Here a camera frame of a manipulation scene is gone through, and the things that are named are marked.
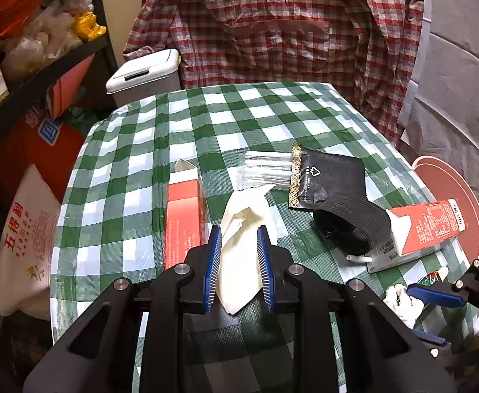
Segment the white rice sack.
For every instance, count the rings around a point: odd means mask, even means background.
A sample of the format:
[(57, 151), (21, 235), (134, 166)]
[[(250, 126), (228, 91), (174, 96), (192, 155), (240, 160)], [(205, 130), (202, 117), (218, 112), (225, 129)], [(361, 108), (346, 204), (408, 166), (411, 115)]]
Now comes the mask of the white rice sack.
[(61, 204), (35, 165), (25, 170), (1, 234), (0, 316), (50, 319), (50, 272)]

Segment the white paper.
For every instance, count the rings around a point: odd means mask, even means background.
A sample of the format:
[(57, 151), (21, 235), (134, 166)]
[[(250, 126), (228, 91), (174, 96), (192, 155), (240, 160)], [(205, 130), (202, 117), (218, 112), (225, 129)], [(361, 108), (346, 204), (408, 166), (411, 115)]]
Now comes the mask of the white paper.
[(266, 194), (272, 185), (235, 191), (229, 198), (220, 224), (222, 254), (217, 296), (229, 315), (237, 314), (263, 287), (258, 263), (257, 232), (265, 225), (275, 234)]

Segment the red white milk carton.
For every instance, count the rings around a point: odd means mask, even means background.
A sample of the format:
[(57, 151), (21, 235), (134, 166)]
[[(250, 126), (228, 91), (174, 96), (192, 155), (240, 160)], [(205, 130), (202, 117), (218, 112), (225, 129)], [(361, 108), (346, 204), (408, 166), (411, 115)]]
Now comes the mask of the red white milk carton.
[(362, 256), (347, 255), (353, 264), (365, 264), (370, 273), (408, 263), (441, 249), (441, 245), (467, 229), (454, 199), (388, 209), (391, 234), (388, 241)]

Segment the black metal shelf rack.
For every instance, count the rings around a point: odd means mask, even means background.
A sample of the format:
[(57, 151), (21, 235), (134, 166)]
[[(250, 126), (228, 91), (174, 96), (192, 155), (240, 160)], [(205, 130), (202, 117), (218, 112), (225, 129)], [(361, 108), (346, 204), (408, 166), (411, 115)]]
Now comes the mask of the black metal shelf rack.
[[(43, 4), (47, 5), (52, 1), (43, 0)], [(97, 21), (100, 24), (106, 24), (102, 0), (93, 0), (93, 4)], [(41, 95), (59, 77), (78, 65), (82, 60), (98, 52), (102, 53), (107, 74), (113, 74), (117, 69), (117, 63), (110, 34), (105, 33), (103, 36), (69, 51), (64, 57), (44, 67), (39, 72), (29, 75), (25, 80), (9, 84), (9, 95), (0, 105), (0, 140), (33, 99)]]

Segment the clear bags of food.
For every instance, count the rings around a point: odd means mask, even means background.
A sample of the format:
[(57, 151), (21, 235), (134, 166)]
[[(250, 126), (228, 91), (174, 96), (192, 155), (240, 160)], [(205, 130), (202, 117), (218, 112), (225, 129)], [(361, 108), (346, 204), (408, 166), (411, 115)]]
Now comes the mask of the clear bags of food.
[(32, 75), (86, 43), (72, 31), (74, 18), (94, 12), (93, 0), (54, 0), (7, 41), (1, 71), (10, 82)]

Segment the white plastic wrap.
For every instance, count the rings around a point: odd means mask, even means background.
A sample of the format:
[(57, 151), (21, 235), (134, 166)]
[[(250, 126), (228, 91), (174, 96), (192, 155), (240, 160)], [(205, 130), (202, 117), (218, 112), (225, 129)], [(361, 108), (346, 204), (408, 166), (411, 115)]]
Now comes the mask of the white plastic wrap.
[(406, 290), (407, 288), (401, 284), (391, 286), (387, 289), (383, 302), (408, 328), (414, 329), (425, 304), (418, 298), (410, 297)]

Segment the white lidded trash bin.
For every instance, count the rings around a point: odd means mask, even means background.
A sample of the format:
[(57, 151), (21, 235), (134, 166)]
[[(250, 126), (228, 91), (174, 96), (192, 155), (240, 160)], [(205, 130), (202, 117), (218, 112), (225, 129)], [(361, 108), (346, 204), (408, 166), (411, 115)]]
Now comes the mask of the white lidded trash bin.
[(118, 106), (151, 96), (181, 90), (176, 49), (157, 51), (125, 62), (107, 81), (106, 93)]

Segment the grey fabric cover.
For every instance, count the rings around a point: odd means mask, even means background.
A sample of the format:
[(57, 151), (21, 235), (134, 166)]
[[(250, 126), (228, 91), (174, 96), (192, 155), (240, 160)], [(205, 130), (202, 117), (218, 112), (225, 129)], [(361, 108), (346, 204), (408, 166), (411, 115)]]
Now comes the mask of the grey fabric cover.
[(446, 161), (479, 200), (479, 0), (424, 0), (399, 123), (408, 161), (421, 155)]

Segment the clear plastic wrapper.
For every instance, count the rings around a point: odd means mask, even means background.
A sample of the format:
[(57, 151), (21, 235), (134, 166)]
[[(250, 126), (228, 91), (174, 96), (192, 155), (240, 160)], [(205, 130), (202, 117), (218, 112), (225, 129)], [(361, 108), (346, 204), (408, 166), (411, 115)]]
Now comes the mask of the clear plastic wrapper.
[(238, 190), (273, 185), (288, 190), (291, 185), (292, 154), (247, 151), (239, 155), (236, 185)]

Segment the yellow plastic bag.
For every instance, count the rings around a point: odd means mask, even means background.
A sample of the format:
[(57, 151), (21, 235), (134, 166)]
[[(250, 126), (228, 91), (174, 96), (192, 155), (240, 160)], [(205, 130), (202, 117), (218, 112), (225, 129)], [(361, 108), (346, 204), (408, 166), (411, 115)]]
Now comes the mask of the yellow plastic bag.
[(99, 25), (96, 21), (96, 15), (89, 11), (75, 16), (72, 31), (82, 41), (91, 42), (103, 36), (107, 32), (107, 28)]

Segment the green checkered tablecloth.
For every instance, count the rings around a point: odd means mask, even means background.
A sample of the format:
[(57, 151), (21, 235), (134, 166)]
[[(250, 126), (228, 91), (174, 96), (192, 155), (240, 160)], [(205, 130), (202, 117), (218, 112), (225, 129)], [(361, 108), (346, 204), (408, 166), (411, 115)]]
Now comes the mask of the green checkered tablecloth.
[[(180, 90), (127, 104), (87, 133), (57, 221), (50, 310), (56, 342), (115, 279), (163, 270), (167, 182), (178, 160), (199, 168), (210, 224), (219, 224), (237, 189), (247, 151), (286, 153), (294, 142), (355, 156), (367, 198), (384, 208), (433, 200), (404, 157), (330, 84), (263, 83)], [(455, 239), (417, 261), (369, 274), (318, 235), (311, 215), (288, 209), (272, 190), (270, 234), (293, 260), (322, 278), (362, 279), (383, 296), (447, 266), (449, 281), (469, 267)], [(204, 317), (185, 317), (190, 392), (292, 392), (293, 320), (254, 298), (236, 316), (216, 298)]]

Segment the red plaid shirt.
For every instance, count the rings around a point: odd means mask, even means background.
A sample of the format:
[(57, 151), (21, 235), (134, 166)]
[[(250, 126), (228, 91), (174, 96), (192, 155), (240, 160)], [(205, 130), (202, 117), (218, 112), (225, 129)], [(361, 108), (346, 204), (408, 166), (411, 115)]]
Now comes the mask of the red plaid shirt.
[(421, 0), (142, 0), (123, 55), (175, 48), (187, 88), (329, 83), (397, 143), (422, 15)]

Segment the green ointment tube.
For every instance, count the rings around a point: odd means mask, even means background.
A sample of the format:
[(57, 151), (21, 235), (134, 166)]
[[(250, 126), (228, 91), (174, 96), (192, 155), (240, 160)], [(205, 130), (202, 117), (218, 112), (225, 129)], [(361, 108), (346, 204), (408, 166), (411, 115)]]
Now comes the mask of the green ointment tube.
[(424, 287), (431, 287), (438, 281), (445, 281), (449, 274), (449, 268), (447, 266), (442, 266), (436, 271), (429, 272), (418, 283)]

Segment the black foil packet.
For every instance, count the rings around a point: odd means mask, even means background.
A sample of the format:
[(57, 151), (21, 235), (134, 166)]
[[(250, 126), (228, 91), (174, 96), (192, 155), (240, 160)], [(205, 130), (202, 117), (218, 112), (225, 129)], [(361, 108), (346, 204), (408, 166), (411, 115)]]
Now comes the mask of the black foil packet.
[(293, 143), (289, 207), (315, 209), (338, 195), (366, 198), (364, 163), (356, 157), (327, 154)]

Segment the small red white box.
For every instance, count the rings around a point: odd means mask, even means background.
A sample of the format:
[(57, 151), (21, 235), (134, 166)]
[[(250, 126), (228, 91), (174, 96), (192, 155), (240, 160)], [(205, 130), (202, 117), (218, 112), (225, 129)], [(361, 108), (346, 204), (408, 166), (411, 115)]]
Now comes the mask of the small red white box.
[(165, 269), (182, 263), (188, 251), (207, 242), (207, 206), (198, 168), (178, 160), (167, 187)]

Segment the red bag on floor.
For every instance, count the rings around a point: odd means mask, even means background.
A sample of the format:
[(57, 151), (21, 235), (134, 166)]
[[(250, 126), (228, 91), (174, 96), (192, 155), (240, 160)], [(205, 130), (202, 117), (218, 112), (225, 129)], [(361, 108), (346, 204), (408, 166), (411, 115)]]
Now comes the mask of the red bag on floor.
[(33, 164), (62, 201), (84, 139), (75, 127), (52, 119), (39, 105), (26, 109), (0, 142), (1, 200), (13, 200), (25, 170)]

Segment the black elastic band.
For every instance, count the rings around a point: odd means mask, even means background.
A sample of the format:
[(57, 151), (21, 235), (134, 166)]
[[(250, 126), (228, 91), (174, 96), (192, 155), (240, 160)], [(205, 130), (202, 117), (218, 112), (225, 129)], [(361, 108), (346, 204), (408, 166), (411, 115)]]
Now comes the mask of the black elastic band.
[(345, 254), (367, 254), (390, 238), (387, 211), (366, 198), (334, 195), (312, 215), (321, 235)]

